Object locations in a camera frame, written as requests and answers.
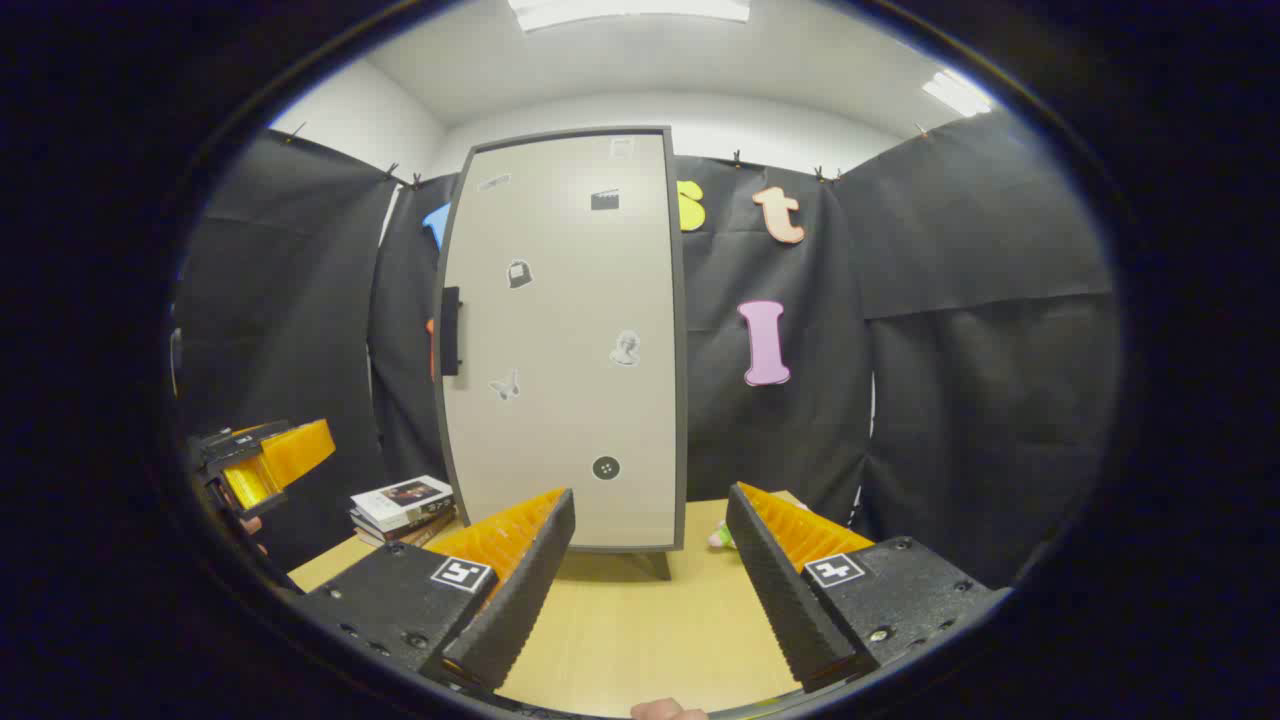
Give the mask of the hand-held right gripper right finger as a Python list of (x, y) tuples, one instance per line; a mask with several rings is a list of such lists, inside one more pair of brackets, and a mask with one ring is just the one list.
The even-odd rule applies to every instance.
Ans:
[(808, 692), (909, 662), (1001, 601), (918, 539), (873, 542), (754, 486), (730, 489), (724, 521)]

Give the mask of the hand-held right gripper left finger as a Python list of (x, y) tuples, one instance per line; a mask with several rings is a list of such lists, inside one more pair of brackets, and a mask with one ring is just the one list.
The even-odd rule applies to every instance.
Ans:
[(430, 548), (384, 544), (293, 605), (388, 667), (495, 691), (529, 641), (575, 527), (573, 492), (553, 489)]

